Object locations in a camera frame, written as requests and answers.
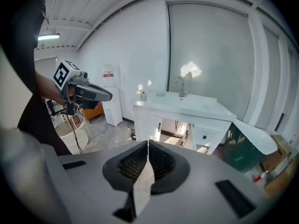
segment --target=red label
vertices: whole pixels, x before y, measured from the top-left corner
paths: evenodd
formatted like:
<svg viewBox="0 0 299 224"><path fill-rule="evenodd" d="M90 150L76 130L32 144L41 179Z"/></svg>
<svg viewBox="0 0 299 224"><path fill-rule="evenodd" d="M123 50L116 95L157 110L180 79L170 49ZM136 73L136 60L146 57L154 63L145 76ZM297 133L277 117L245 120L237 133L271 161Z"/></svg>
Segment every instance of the red label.
<svg viewBox="0 0 299 224"><path fill-rule="evenodd" d="M114 77L114 75L111 73L111 74L103 74L103 77Z"/></svg>

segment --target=faucet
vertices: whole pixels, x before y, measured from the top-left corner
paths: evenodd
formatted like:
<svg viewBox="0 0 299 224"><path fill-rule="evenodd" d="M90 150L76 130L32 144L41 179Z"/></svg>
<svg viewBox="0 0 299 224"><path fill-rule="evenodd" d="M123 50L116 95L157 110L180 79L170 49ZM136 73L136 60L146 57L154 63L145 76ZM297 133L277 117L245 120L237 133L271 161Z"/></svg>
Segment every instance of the faucet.
<svg viewBox="0 0 299 224"><path fill-rule="evenodd" d="M189 92L190 89L188 89L187 91L184 91L184 79L182 77L178 77L175 82L177 82L179 79L182 80L182 87L179 91L179 96L184 97L184 95L186 95Z"/></svg>

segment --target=white ceiling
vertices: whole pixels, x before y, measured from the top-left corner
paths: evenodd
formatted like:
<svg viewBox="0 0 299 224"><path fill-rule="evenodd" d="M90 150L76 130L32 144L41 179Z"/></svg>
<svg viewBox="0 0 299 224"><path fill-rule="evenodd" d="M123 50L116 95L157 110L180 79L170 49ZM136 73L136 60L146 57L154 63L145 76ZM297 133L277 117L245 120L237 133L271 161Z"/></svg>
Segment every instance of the white ceiling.
<svg viewBox="0 0 299 224"><path fill-rule="evenodd" d="M46 17L40 34L59 33L55 40L39 41L36 50L70 47L78 50L111 14L134 0L45 0Z"/></svg>

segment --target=fluorescent light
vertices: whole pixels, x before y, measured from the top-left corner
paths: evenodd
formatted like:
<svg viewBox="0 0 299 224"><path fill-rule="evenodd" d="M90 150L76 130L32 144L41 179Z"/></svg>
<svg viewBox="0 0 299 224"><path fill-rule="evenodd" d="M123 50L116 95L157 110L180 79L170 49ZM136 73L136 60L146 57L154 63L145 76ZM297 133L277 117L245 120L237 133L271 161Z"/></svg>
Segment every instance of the fluorescent light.
<svg viewBox="0 0 299 224"><path fill-rule="evenodd" d="M38 40L48 40L48 39L57 39L59 38L59 34L50 34L50 35L40 35Z"/></svg>

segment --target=soap dispenser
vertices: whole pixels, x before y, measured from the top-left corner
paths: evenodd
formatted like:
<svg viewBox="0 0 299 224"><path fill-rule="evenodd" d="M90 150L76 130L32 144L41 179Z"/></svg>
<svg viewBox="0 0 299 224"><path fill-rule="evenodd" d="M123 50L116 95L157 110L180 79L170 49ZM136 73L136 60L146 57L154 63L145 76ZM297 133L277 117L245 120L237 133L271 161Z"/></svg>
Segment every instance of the soap dispenser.
<svg viewBox="0 0 299 224"><path fill-rule="evenodd" d="M144 91L142 91L142 93L140 95L140 100L141 101L146 101L146 93Z"/></svg>

